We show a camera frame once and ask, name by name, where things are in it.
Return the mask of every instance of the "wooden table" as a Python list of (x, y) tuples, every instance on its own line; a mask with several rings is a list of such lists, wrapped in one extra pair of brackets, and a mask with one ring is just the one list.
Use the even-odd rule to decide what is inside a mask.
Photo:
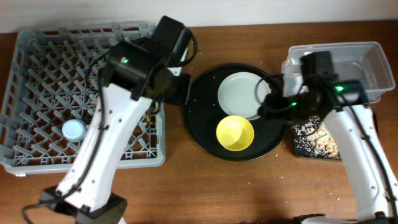
[[(280, 72), (289, 47), (332, 42), (379, 42), (398, 74), (398, 21), (197, 27), (200, 54), (186, 72), (199, 76), (222, 63), (239, 62)], [(11, 64), (15, 34), (0, 35), (0, 93)], [(372, 105), (379, 138), (398, 174), (398, 89)], [(355, 218), (356, 202), (343, 163), (299, 159), (292, 134), (270, 154), (230, 162), (202, 150), (184, 128), (177, 107), (166, 106), (167, 160), (161, 167), (118, 170), (113, 192), (125, 197), (129, 223), (240, 223), (292, 218), (310, 213)], [(64, 174), (15, 177), (1, 168), (1, 223), (23, 223), (23, 205), (36, 203), (42, 189)], [(35, 223), (73, 223), (47, 209), (29, 212)]]

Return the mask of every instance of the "gray dish rack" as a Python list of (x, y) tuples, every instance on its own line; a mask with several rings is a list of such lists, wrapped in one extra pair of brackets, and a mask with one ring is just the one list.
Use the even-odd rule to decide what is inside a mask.
[[(0, 114), (0, 164), (18, 176), (67, 172), (81, 143), (63, 138), (62, 124), (77, 118), (89, 125), (95, 110), (97, 77), (89, 64), (111, 45), (149, 36), (154, 29), (155, 24), (140, 23), (20, 32)], [(158, 114), (141, 118), (118, 169), (164, 161), (161, 106)]]

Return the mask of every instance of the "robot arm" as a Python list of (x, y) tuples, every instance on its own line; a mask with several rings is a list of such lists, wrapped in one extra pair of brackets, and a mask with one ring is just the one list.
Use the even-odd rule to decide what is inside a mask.
[[(320, 116), (331, 135), (338, 139), (340, 156), (357, 201), (358, 220), (382, 219), (387, 223), (386, 218), (393, 218), (398, 222), (397, 179), (377, 137), (362, 85), (358, 80), (339, 81), (329, 52), (306, 55), (301, 63), (302, 74), (284, 75), (284, 96), (274, 96), (277, 100), (267, 97), (268, 102), (263, 102), (265, 106), (259, 114), (292, 122)], [(324, 218), (306, 221), (333, 223)]]
[[(181, 62), (191, 39), (193, 55)], [(165, 16), (151, 38), (143, 37), (131, 44), (120, 42), (109, 49), (105, 67), (98, 75), (104, 87), (100, 87), (96, 111), (79, 155), (59, 185), (42, 192), (40, 204), (22, 210), (28, 223), (32, 222), (25, 215), (26, 209), (43, 206), (72, 215), (77, 223), (125, 223), (127, 202), (111, 193), (120, 158), (153, 101), (174, 105), (187, 102), (190, 75), (180, 71), (196, 51), (190, 30)]]
[[(377, 137), (371, 109), (364, 105), (355, 105), (353, 109), (375, 147), (382, 161), (381, 165), (387, 171), (393, 194), (398, 195), (397, 181)], [(332, 110), (324, 122), (332, 136), (338, 139), (340, 156), (356, 198), (358, 220), (372, 220), (375, 219), (376, 214), (381, 213), (386, 217), (393, 217), (393, 209), (396, 209), (397, 201), (391, 199), (387, 193), (387, 183), (384, 181), (381, 167), (363, 139), (352, 111), (347, 106), (341, 111)]]

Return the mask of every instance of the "plastic container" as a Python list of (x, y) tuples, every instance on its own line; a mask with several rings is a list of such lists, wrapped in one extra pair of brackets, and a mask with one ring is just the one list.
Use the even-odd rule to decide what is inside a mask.
[[(155, 24), (19, 33), (0, 114), (0, 164), (15, 175), (67, 172), (81, 142), (69, 142), (69, 119), (90, 124), (98, 92), (89, 64), (111, 45), (150, 35)], [(118, 168), (154, 167), (165, 161), (165, 119), (144, 115)]]
[(330, 51), (340, 80), (358, 79), (369, 100), (380, 101), (381, 95), (396, 87), (387, 57), (377, 42), (348, 42), (294, 46), (282, 64), (282, 73), (301, 73), (300, 57), (313, 52)]

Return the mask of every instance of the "round black tray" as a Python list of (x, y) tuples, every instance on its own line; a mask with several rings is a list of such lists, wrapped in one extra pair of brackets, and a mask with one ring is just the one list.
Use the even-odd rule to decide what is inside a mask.
[(254, 140), (248, 148), (239, 152), (229, 151), (217, 141), (217, 125), (228, 116), (218, 103), (218, 87), (226, 77), (237, 72), (259, 75), (267, 81), (271, 91), (280, 91), (276, 82), (256, 67), (238, 63), (220, 65), (193, 82), (190, 99), (183, 109), (183, 118), (192, 138), (204, 150), (229, 161), (246, 161), (271, 152), (283, 140), (288, 127), (279, 120), (258, 118), (250, 121), (254, 128)]

